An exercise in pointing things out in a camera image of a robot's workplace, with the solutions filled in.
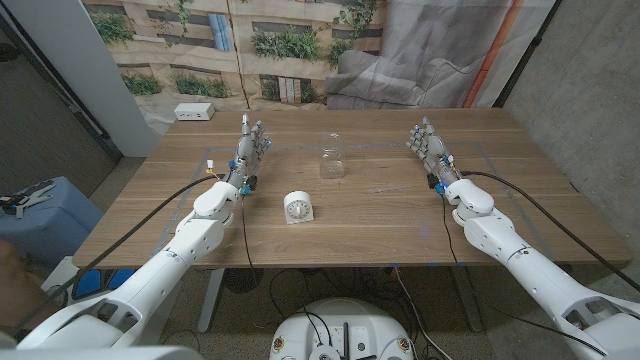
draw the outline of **white timer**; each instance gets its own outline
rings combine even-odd
[[[284,216],[287,224],[313,220],[311,196],[304,191],[294,191],[284,197]]]

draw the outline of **glass jar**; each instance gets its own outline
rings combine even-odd
[[[320,177],[339,179],[345,174],[344,140],[338,134],[328,134],[320,139]]]

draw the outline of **robot forearm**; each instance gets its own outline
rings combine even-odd
[[[137,344],[149,318],[173,290],[182,275],[202,256],[213,251],[233,221],[234,204],[248,193],[247,180],[257,171],[270,142],[263,138],[259,124],[242,123],[243,136],[236,159],[225,180],[200,195],[194,210],[176,228],[173,239],[122,286],[101,297],[79,302],[60,310],[38,326],[18,349],[37,347],[77,347],[78,337],[95,332],[91,347],[130,346]],[[105,306],[113,310],[108,320],[97,318]],[[134,323],[123,328],[124,322]]]
[[[503,264],[564,333],[583,340],[602,353],[637,354],[640,345],[640,305],[604,295],[580,285],[520,237],[511,220],[494,207],[486,191],[462,179],[442,140],[425,118],[424,129],[411,130],[407,145],[437,176],[436,190],[457,205],[452,215],[464,228],[471,245]],[[567,342],[582,359],[601,359],[602,353],[573,339]]]

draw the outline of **printed backdrop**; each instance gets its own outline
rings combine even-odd
[[[216,111],[488,107],[553,0],[82,0],[149,124]]]

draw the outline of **tabletop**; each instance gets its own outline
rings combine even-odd
[[[631,252],[596,209],[569,183],[503,109],[254,111],[273,141],[245,198],[247,242],[257,267],[497,265],[469,245],[451,217],[453,207],[427,186],[422,162],[404,143],[427,115],[461,170],[485,171],[521,187],[566,227],[611,262]],[[175,122],[73,257],[86,266],[176,190],[214,171],[228,171],[240,138],[242,113],[218,112],[210,121]],[[320,177],[318,142],[338,133],[346,143],[346,175]],[[596,260],[519,194],[487,178],[471,177],[495,199],[516,231],[558,263]],[[168,242],[195,198],[212,181],[170,202],[99,268],[140,267]],[[287,225],[283,198],[310,194],[315,220]],[[248,267],[240,204],[233,224],[200,268]]]

